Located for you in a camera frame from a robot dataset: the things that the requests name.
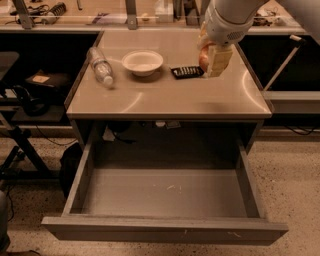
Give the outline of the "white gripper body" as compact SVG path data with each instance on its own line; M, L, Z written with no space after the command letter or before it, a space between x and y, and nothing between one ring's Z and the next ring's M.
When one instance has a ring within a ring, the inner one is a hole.
M218 45L241 41L252 26L253 16L253 1L211 1L205 12L209 39Z

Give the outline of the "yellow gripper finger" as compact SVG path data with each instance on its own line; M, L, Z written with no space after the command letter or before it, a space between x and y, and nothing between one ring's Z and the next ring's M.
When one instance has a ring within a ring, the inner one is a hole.
M208 76L219 77L227 68L232 55L233 50L231 46L210 45L208 48Z
M213 45L214 43L209 39L209 36L207 34L206 24L203 23L200 28L200 34L198 35L197 49L202 50L204 47Z

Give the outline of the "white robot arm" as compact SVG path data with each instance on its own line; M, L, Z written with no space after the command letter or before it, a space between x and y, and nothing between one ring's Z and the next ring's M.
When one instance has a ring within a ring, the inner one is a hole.
M253 25L257 11L270 0L210 0L198 36L199 66L209 77L227 68L231 46ZM320 0L276 0L320 43Z

